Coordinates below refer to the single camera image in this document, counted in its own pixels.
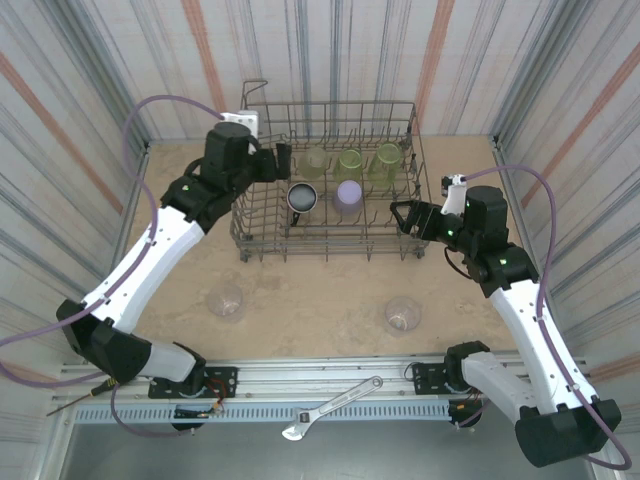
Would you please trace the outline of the yellow black screwdriver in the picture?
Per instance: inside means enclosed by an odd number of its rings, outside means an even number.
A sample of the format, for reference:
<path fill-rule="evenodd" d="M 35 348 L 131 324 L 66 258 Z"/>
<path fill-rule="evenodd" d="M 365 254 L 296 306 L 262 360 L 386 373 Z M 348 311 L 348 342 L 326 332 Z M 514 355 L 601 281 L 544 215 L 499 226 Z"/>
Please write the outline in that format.
<path fill-rule="evenodd" d="M 51 416 L 61 412 L 62 410 L 66 409 L 66 408 L 74 406 L 75 404 L 77 404 L 77 403 L 79 403 L 81 401 L 84 401 L 86 399 L 93 398 L 93 397 L 102 395 L 103 393 L 112 391 L 116 384 L 117 384 L 117 381 L 114 378 L 109 378 L 109 379 L 103 381 L 100 385 L 92 388 L 87 394 L 85 394 L 85 395 L 83 395 L 83 396 L 81 396 L 81 397 L 79 397 L 79 398 L 77 398 L 75 400 L 72 400 L 72 401 L 70 401 L 70 402 L 68 402 L 68 403 L 66 403 L 64 405 L 62 405 L 62 406 L 56 408 L 53 411 L 48 412 L 46 414 L 46 416 L 47 417 L 51 417 Z"/>

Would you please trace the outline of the aluminium mounting rail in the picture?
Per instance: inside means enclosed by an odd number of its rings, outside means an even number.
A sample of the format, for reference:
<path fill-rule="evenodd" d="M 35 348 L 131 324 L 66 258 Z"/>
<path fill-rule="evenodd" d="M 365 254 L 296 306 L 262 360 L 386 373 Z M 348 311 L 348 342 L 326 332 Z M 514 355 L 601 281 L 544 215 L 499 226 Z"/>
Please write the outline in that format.
<path fill-rule="evenodd" d="M 513 352 L 494 353 L 500 363 L 519 379 L 529 381 L 528 371 L 519 354 Z M 320 401 L 327 400 L 348 390 L 372 376 L 379 376 L 383 386 L 374 392 L 373 398 L 380 400 L 409 399 L 414 397 L 413 383 L 409 382 L 412 363 L 442 363 L 440 355 L 400 355 L 378 357 L 344 358 L 287 358 L 260 360 L 214 360 L 215 367 L 236 367 L 238 378 L 236 396 L 232 400 L 246 402 L 267 401 Z M 96 373 L 90 365 L 63 365 L 61 379 Z M 63 404 L 85 395 L 103 381 L 103 377 L 59 387 L 50 394 L 54 405 Z M 117 400 L 124 403 L 168 400 L 149 400 L 150 380 L 139 377 L 120 387 Z"/>

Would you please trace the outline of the grey metal sheet panel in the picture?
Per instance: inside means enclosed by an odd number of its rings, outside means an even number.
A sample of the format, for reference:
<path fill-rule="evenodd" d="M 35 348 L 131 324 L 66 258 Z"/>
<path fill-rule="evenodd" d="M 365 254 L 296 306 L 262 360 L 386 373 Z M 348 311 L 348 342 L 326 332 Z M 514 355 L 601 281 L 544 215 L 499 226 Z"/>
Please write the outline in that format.
<path fill-rule="evenodd" d="M 538 469 L 504 422 L 320 422 L 300 442 L 275 423 L 206 425 L 176 439 L 75 428 L 62 480 L 595 480 L 581 460 Z"/>

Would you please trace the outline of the silver adjustable wrench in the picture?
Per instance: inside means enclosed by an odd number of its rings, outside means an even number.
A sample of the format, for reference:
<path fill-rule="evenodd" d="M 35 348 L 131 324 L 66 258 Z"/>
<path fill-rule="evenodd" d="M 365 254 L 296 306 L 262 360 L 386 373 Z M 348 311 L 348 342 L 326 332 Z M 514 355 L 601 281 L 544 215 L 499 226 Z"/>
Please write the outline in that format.
<path fill-rule="evenodd" d="M 380 389 L 382 386 L 382 378 L 379 376 L 373 376 L 318 407 L 312 409 L 296 409 L 293 421 L 281 432 L 281 434 L 286 440 L 300 441 L 305 437 L 310 427 L 318 419 L 339 410 L 345 405 L 363 398 L 364 396 Z"/>

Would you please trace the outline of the clear plastic cup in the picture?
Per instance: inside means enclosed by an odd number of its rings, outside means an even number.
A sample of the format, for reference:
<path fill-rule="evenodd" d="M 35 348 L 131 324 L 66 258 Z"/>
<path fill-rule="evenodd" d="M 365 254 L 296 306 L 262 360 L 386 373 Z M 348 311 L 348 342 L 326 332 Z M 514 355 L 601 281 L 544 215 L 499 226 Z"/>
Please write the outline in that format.
<path fill-rule="evenodd" d="M 217 319 L 237 323 L 244 316 L 243 292 L 235 284 L 217 285 L 207 296 L 207 306 Z"/>
<path fill-rule="evenodd" d="M 397 296 L 386 304 L 385 319 L 393 331 L 408 333 L 420 325 L 422 307 L 410 297 Z"/>

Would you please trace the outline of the frosted pale green textured cup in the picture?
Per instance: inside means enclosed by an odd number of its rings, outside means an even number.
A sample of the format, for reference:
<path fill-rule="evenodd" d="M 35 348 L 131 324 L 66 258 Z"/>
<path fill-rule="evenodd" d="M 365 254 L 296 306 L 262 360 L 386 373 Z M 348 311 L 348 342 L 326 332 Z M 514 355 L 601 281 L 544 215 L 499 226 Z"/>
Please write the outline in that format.
<path fill-rule="evenodd" d="M 308 148 L 298 161 L 300 175 L 306 180 L 322 177 L 328 166 L 326 151 L 318 146 Z"/>

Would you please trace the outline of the black orange power connector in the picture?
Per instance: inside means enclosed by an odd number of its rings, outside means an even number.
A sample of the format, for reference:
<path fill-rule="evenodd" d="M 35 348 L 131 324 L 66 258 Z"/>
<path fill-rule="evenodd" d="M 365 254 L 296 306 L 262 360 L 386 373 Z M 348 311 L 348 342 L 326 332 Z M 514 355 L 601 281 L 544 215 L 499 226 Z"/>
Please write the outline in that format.
<path fill-rule="evenodd" d="M 175 419 L 208 419 L 225 412 L 220 403 L 212 405 L 177 405 L 174 410 Z"/>
<path fill-rule="evenodd" d="M 463 428 L 473 427 L 482 417 L 482 408 L 481 400 L 450 400 L 449 422 L 452 425 L 461 424 Z"/>

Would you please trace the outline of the black cup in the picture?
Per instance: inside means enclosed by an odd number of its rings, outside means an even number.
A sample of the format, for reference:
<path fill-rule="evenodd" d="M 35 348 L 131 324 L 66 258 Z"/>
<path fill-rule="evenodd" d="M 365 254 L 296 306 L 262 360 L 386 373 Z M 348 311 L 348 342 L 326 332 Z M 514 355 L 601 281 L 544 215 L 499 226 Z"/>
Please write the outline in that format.
<path fill-rule="evenodd" d="M 290 226 L 295 227 L 303 214 L 307 214 L 315 208 L 318 195 L 311 184 L 299 182 L 289 188 L 286 199 L 288 207 L 292 211 Z"/>

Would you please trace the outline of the translucent green plastic cup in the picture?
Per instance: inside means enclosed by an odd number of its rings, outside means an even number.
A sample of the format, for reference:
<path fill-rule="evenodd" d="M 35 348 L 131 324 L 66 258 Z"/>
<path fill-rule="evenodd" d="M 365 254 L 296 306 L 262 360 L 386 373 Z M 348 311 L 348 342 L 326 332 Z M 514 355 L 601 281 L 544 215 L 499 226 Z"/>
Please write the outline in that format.
<path fill-rule="evenodd" d="M 357 149 L 346 149 L 342 151 L 336 161 L 333 170 L 333 179 L 341 184 L 351 180 L 360 182 L 362 177 L 362 155 Z"/>
<path fill-rule="evenodd" d="M 369 165 L 368 180 L 375 187 L 388 188 L 395 181 L 402 159 L 402 150 L 396 143 L 382 144 Z"/>

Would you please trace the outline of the lavender plastic cup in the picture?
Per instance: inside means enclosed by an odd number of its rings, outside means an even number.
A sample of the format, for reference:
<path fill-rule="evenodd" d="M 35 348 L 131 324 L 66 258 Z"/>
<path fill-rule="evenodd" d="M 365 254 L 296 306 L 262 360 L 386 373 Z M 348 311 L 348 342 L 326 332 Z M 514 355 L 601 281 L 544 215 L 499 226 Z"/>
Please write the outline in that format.
<path fill-rule="evenodd" d="M 359 213 L 363 205 L 360 184 L 354 180 L 341 182 L 333 196 L 333 205 L 336 212 L 343 216 Z"/>

